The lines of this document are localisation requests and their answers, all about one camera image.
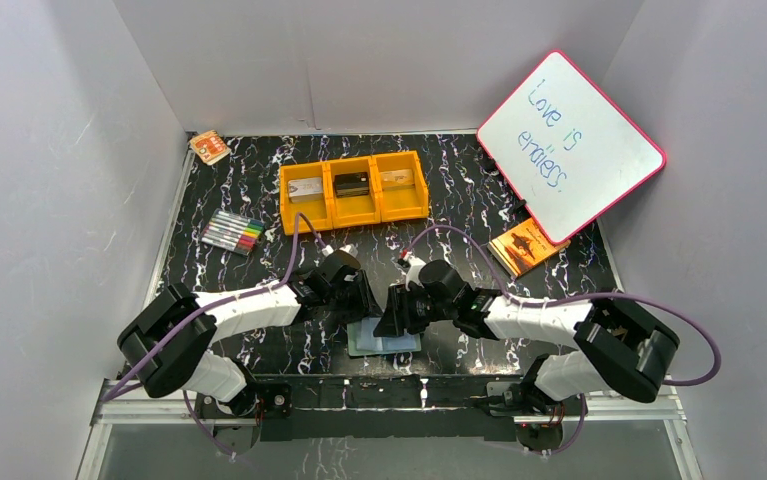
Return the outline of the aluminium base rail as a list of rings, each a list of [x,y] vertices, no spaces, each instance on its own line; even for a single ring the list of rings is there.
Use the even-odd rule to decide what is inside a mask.
[[[487,387],[518,383],[510,375],[344,376],[260,375],[260,384],[289,387],[290,417],[315,413],[436,413],[465,410]],[[685,420],[676,390],[664,386],[651,403],[638,403],[615,392],[587,395],[589,421]],[[105,424],[180,423],[191,415],[179,391],[153,399],[134,389],[95,408],[93,421]]]

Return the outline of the pink-framed whiteboard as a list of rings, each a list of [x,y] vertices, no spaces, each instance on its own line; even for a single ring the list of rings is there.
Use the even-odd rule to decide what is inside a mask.
[[[476,138],[554,244],[667,163],[664,150],[561,50],[538,63]]]

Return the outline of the yellow three-compartment bin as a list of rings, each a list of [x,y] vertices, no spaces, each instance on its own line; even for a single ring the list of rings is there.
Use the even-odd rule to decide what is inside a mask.
[[[415,151],[282,166],[279,210],[285,234],[427,218],[429,190]]]

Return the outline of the gold card stack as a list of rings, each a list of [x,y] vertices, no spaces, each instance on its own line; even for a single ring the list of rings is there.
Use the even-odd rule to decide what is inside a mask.
[[[386,190],[408,189],[415,185],[412,169],[398,169],[380,172],[381,187]]]

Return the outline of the silver card stack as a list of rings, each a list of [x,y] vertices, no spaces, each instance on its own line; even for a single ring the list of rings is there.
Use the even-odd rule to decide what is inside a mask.
[[[308,177],[287,181],[288,199],[291,203],[317,201],[324,197],[324,183],[321,177]]]

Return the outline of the black card stack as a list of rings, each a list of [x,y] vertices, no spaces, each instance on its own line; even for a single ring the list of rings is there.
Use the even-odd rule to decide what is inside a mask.
[[[370,192],[369,176],[365,172],[336,174],[333,189],[337,198],[365,196]]]

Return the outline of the pack of coloured markers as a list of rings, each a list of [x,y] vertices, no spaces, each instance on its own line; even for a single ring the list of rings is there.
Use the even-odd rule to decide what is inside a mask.
[[[248,256],[264,230],[262,220],[218,209],[208,220],[200,241],[227,252]]]

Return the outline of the small orange card box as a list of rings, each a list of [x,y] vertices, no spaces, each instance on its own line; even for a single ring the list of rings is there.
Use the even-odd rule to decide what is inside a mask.
[[[196,134],[189,145],[205,165],[214,165],[230,154],[228,145],[215,130]]]

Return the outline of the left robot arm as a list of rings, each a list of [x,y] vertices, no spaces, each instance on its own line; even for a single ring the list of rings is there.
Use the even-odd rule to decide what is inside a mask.
[[[117,345],[149,397],[192,391],[245,416],[257,404],[256,382],[241,363],[211,353],[214,343],[258,329],[350,324],[381,313],[359,261],[337,249],[312,269],[261,287],[195,293],[172,285],[125,327]]]

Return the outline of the black mounting plate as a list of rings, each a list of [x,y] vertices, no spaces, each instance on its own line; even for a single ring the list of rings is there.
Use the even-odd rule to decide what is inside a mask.
[[[559,446],[575,431],[580,399],[522,408],[521,381],[510,375],[261,375],[246,389],[249,404],[239,415],[205,394],[196,395],[194,411],[221,440],[247,427],[261,442],[472,437]]]

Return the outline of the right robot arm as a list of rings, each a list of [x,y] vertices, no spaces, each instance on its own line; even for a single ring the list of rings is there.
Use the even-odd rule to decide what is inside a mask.
[[[476,405],[493,413],[549,413],[570,397],[613,390],[651,403],[678,350],[678,336],[636,302],[599,298],[553,306],[475,288],[444,260],[405,260],[404,284],[388,289],[377,337],[420,334],[437,321],[490,340],[531,339],[566,346],[542,355],[523,379],[489,387]]]

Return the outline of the green card holder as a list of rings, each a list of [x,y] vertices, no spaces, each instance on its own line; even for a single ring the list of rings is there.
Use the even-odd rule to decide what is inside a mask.
[[[367,317],[347,325],[348,354],[350,357],[413,353],[421,350],[419,335],[375,337],[373,331],[379,317]]]

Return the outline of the orange book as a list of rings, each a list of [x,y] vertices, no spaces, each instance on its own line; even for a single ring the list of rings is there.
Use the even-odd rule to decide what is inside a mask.
[[[492,239],[487,248],[507,273],[518,279],[569,244],[569,241],[552,243],[538,224],[529,218]]]

